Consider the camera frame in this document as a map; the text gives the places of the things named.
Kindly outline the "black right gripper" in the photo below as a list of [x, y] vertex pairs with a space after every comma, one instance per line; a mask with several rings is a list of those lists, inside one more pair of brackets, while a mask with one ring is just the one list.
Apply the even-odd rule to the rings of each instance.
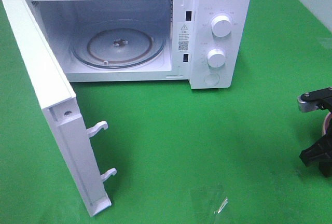
[[325, 177], [331, 177], [331, 120], [326, 134], [303, 150], [299, 157], [305, 166], [317, 162], [320, 172]]

